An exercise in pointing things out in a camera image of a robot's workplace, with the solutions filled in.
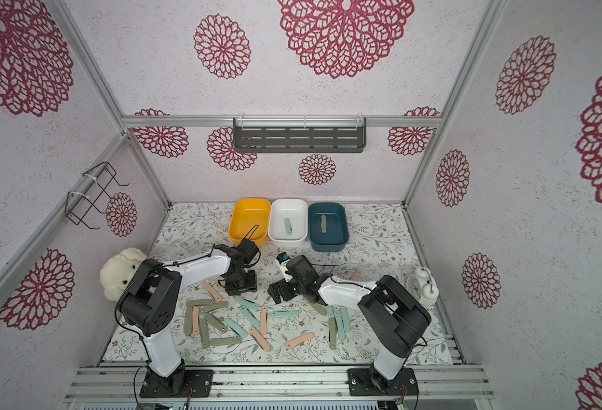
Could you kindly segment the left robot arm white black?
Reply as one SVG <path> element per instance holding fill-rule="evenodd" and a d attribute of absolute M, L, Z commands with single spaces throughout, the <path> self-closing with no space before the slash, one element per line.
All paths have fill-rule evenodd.
<path fill-rule="evenodd" d="M 209 252 L 185 261 L 147 258 L 140 264 L 118 298 L 115 312 L 123 317 L 128 330 L 139 335 L 151 374 L 167 380 L 185 369 L 169 325 L 180 291 L 215 276 L 221 277 L 230 296 L 255 291 L 258 287 L 252 267 L 259 258 L 258 246 L 243 239 L 233 247 L 216 244 Z"/>

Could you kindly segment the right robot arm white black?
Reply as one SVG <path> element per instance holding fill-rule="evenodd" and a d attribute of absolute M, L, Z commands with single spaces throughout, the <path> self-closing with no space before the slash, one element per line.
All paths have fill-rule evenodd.
<path fill-rule="evenodd" d="M 268 288 L 276 304 L 304 297 L 325 308 L 355 309 L 362 313 L 382 345 L 371 367 L 372 379 L 387 387 L 398 379 L 413 348 L 423 338 L 432 317 L 390 275 L 376 282 L 354 282 L 320 274 L 306 256 L 276 257 L 283 279 Z"/>

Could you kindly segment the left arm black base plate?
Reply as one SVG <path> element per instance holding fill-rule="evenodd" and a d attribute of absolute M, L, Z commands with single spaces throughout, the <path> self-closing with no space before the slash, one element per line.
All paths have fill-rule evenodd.
<path fill-rule="evenodd" d="M 149 369 L 142 382 L 139 398 L 207 398 L 213 377 L 212 370 L 178 369 L 165 378 Z"/>

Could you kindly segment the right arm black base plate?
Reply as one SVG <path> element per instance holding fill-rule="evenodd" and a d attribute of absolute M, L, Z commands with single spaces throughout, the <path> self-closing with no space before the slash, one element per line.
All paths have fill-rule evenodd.
<path fill-rule="evenodd" d="M 351 396 L 417 396 L 418 382 L 411 368 L 403 367 L 397 376 L 388 380 L 374 367 L 349 368 L 347 383 Z"/>

